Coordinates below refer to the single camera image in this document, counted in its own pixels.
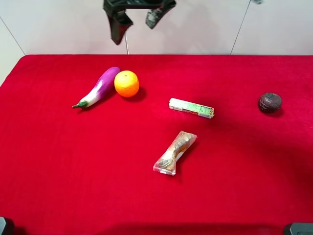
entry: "tile grout line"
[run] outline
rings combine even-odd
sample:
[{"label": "tile grout line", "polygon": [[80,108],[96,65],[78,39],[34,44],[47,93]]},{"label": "tile grout line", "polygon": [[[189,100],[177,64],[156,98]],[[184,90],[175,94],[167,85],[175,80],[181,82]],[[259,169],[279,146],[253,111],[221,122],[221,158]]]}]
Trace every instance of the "tile grout line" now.
[{"label": "tile grout line", "polygon": [[15,37],[13,36],[11,30],[8,28],[8,26],[5,24],[4,20],[2,19],[2,17],[0,16],[1,21],[3,22],[4,26],[6,27],[6,29],[9,31],[9,33],[11,34],[11,36],[13,37],[14,41],[16,42],[16,44],[19,46],[19,48],[21,49],[21,51],[23,52],[24,55],[25,52],[23,51],[23,49],[21,48],[20,44],[18,43],[18,41],[15,39]]},{"label": "tile grout line", "polygon": [[128,43],[127,43],[127,34],[125,34],[125,44],[126,44],[126,51],[127,51],[127,54],[129,55]]},{"label": "tile grout line", "polygon": [[240,25],[240,27],[239,27],[239,30],[238,30],[238,33],[237,33],[237,36],[236,36],[236,39],[235,39],[234,45],[233,45],[233,47],[232,47],[232,49],[231,49],[231,52],[230,52],[230,55],[233,53],[233,49],[234,49],[234,47],[235,47],[235,44],[236,44],[236,41],[237,41],[238,35],[239,35],[239,33],[240,33],[240,30],[241,30],[241,27],[242,27],[242,26],[243,26],[243,24],[244,24],[245,17],[246,17],[246,14],[247,14],[247,12],[248,12],[248,9],[249,9],[249,6],[250,6],[250,3],[251,3],[251,0],[249,0],[248,6],[246,7],[246,12],[245,12],[245,15],[244,15],[243,21],[241,21],[241,25]]}]

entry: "snack bar package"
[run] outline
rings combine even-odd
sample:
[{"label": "snack bar package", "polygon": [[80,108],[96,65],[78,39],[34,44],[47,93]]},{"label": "snack bar package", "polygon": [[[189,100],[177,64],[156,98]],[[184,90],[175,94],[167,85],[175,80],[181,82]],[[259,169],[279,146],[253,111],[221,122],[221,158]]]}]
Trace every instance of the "snack bar package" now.
[{"label": "snack bar package", "polygon": [[195,114],[205,118],[214,117],[214,109],[212,107],[195,104],[180,99],[171,98],[169,102],[169,107],[170,109]]},{"label": "snack bar package", "polygon": [[176,174],[176,161],[195,142],[197,136],[181,131],[166,152],[159,158],[153,166],[153,170],[163,174]]}]

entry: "eggplant stem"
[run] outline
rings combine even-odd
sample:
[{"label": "eggplant stem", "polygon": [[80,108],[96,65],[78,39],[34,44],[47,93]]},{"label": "eggplant stem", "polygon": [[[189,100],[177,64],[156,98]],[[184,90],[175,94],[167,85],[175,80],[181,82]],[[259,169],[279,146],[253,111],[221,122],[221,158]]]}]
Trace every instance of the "eggplant stem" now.
[{"label": "eggplant stem", "polygon": [[72,106],[73,109],[75,108],[85,108],[88,105],[87,101],[81,101],[78,104]]}]

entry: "green white package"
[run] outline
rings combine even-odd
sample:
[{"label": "green white package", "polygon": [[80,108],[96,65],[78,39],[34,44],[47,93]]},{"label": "green white package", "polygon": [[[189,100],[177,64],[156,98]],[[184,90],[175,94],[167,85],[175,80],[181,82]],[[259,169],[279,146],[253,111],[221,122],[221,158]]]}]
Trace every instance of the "green white package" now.
[{"label": "green white package", "polygon": [[214,116],[214,108],[180,99],[171,98],[169,102],[169,107],[170,109],[192,113],[205,118],[212,118]]}]

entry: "plastic wrapper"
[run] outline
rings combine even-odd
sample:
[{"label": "plastic wrapper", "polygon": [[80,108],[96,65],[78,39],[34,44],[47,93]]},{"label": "plastic wrapper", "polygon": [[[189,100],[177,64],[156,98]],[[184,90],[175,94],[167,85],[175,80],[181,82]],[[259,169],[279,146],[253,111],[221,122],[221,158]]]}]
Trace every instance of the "plastic wrapper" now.
[{"label": "plastic wrapper", "polygon": [[166,152],[153,166],[153,170],[163,174],[175,175],[176,162],[184,152],[195,142],[197,136],[181,131],[168,147]]}]

